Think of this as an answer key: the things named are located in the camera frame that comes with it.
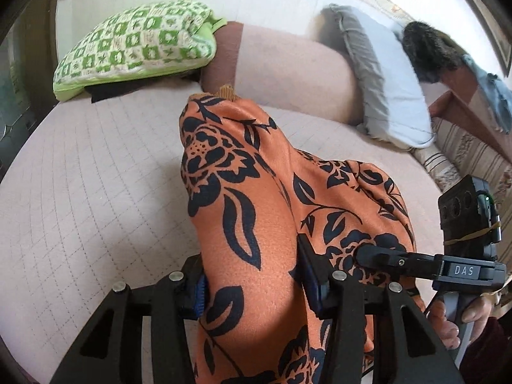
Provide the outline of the right hand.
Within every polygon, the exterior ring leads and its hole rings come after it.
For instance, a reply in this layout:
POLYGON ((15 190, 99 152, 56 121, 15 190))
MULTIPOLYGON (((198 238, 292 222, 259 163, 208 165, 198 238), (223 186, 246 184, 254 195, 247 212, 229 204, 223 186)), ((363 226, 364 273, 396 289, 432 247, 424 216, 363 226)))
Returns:
MULTIPOLYGON (((470 343, 476 341, 484 331, 493 307, 493 302, 489 297, 482 295, 462 313, 464 323, 474 323, 470 343)), ((443 300, 436 299, 432 303, 427 319, 447 349, 455 349, 460 346, 459 328, 448 320, 443 300)))

